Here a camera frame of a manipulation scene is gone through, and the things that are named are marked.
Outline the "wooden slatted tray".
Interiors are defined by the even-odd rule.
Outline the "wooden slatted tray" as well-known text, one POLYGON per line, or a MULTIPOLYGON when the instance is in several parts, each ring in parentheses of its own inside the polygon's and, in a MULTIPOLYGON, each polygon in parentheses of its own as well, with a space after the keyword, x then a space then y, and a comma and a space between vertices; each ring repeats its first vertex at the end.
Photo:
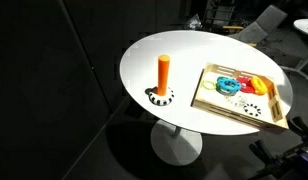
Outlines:
POLYGON ((271 78, 217 64, 202 71, 192 106, 257 128, 289 128, 271 78))

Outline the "black white striped base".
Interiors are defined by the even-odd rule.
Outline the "black white striped base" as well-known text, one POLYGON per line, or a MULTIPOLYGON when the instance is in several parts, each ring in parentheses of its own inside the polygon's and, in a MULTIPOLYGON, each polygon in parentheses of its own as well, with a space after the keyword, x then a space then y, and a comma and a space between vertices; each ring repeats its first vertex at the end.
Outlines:
POLYGON ((160 96, 155 93, 155 89, 152 89, 148 94, 149 100, 157 106, 166 106, 169 105, 174 99, 174 91, 168 87, 166 90, 166 94, 164 96, 160 96))

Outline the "orange stacking peg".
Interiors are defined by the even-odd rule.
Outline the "orange stacking peg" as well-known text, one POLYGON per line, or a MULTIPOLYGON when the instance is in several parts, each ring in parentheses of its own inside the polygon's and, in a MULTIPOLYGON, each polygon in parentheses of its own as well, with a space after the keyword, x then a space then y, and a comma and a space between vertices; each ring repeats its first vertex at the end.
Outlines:
POLYGON ((159 96, 166 95, 168 72, 169 72, 170 57, 168 55, 160 55, 158 57, 158 89, 159 96))

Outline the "dark shelf rack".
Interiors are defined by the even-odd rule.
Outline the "dark shelf rack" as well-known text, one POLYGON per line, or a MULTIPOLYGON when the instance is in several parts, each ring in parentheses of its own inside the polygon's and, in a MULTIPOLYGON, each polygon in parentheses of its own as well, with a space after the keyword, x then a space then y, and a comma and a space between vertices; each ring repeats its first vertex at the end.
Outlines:
POLYGON ((208 0, 203 22, 208 32, 226 35, 229 29, 226 26, 232 25, 235 20, 236 0, 208 0))

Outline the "grey chair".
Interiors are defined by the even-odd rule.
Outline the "grey chair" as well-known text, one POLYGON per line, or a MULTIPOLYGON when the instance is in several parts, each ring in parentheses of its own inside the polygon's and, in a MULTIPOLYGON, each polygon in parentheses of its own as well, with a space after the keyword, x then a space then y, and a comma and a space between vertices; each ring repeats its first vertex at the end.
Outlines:
POLYGON ((275 5, 269 5, 258 18, 230 38, 257 46, 264 41, 286 19, 288 14, 275 5))

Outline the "black tripod equipment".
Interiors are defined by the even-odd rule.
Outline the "black tripod equipment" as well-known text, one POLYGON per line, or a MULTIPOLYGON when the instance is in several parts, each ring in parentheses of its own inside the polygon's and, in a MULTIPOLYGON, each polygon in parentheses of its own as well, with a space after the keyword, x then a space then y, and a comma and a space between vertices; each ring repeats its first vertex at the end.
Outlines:
POLYGON ((288 120, 288 125, 302 143, 276 156, 270 153, 262 140, 250 144, 249 149, 264 163, 264 168, 248 180, 260 180, 268 175, 276 180, 308 180, 308 126, 300 116, 288 120))

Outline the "white round table pedestal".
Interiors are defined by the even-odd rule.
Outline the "white round table pedestal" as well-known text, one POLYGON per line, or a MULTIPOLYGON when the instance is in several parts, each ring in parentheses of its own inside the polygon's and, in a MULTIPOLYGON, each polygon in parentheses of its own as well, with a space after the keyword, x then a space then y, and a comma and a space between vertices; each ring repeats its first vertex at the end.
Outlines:
POLYGON ((198 158, 203 141, 200 133, 158 120, 151 131, 151 145, 162 161, 174 166, 185 166, 198 158))

